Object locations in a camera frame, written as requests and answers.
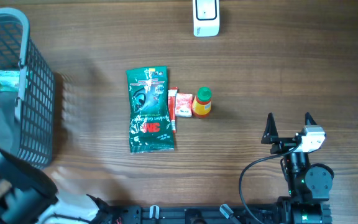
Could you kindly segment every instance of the bottle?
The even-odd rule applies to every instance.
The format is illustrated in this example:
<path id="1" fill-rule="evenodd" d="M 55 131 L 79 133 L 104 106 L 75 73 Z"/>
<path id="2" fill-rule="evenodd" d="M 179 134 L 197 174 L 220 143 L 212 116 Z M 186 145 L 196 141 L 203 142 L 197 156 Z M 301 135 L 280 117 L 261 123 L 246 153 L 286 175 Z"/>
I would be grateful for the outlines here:
<path id="1" fill-rule="evenodd" d="M 212 91 L 208 87 L 201 87 L 193 100 L 193 114 L 197 118 L 205 118 L 211 112 Z"/>

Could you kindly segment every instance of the green lid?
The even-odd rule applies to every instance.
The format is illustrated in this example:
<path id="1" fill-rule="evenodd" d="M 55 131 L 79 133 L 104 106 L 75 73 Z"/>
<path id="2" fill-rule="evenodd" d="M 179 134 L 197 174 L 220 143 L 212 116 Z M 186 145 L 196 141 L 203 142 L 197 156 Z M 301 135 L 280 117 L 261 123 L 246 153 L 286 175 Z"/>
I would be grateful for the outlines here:
<path id="1" fill-rule="evenodd" d="M 212 91 L 208 87 L 201 87 L 197 92 L 197 98 L 200 101 L 207 102 L 212 97 Z"/>

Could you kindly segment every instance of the wooden table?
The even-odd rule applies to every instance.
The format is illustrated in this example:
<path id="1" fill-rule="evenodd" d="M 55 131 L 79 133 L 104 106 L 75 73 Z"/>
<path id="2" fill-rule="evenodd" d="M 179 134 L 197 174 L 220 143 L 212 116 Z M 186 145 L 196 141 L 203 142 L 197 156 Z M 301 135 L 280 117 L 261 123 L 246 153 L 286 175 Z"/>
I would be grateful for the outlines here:
<path id="1" fill-rule="evenodd" d="M 16 6 L 58 78 L 53 164 L 64 189 L 112 204 L 239 205 L 238 178 L 269 155 L 267 114 L 293 136 L 309 111 L 327 133 L 312 163 L 336 173 L 335 223 L 358 223 L 358 2 L 222 1 L 195 38 L 186 2 Z M 170 86 L 213 91 L 208 119 L 179 118 L 175 152 L 129 154 L 125 71 L 167 65 Z M 288 195 L 279 160 L 244 179 L 250 203 Z"/>

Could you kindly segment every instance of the green package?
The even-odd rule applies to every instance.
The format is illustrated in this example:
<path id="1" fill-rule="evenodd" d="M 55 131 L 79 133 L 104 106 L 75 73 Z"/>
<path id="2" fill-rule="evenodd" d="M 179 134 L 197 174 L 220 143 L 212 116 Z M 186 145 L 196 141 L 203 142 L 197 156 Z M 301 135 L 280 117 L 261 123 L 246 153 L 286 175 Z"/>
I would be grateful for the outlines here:
<path id="1" fill-rule="evenodd" d="M 127 70 L 131 122 L 131 154 L 173 150 L 167 104 L 167 67 Z"/>

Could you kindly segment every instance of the gray plastic basket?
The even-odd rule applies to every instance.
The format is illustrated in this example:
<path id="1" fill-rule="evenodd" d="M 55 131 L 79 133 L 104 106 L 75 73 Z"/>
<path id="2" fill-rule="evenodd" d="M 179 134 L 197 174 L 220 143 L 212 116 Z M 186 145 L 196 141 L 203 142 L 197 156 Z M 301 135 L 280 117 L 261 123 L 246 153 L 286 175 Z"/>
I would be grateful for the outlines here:
<path id="1" fill-rule="evenodd" d="M 30 38 L 29 20 L 23 12 L 0 9 L 0 70 L 20 69 L 14 116 L 21 124 L 14 133 L 11 154 L 34 167 L 44 168 L 52 159 L 55 78 Z"/>

